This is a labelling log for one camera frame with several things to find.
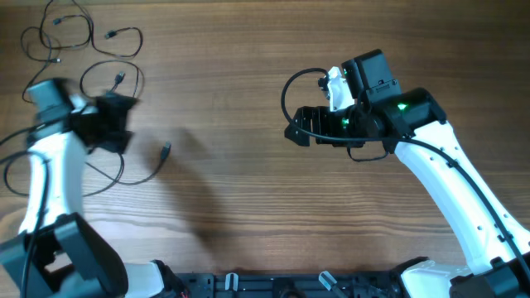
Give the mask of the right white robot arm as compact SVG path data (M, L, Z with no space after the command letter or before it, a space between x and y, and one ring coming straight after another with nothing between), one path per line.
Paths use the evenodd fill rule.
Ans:
M325 106L298 108L284 135L346 151L378 142L422 183L465 255L462 266L426 257L388 273L388 297L526 297L529 232L504 208L423 88L402 91L381 50L319 70Z

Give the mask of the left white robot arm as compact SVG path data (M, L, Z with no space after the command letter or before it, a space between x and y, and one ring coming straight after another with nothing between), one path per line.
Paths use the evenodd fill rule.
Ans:
M119 155L134 97L107 92L90 98L67 79L28 89L36 124L25 129L31 184L26 215L15 238L1 245L1 264L22 297L182 297L186 287L159 260L126 264L84 219L82 180L95 148Z

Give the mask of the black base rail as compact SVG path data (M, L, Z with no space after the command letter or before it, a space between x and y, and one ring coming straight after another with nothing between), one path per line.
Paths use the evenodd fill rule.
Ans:
M281 297L406 297L401 282L391 272L332 274L326 287L317 274L242 275L229 273L181 273L182 297L281 298Z

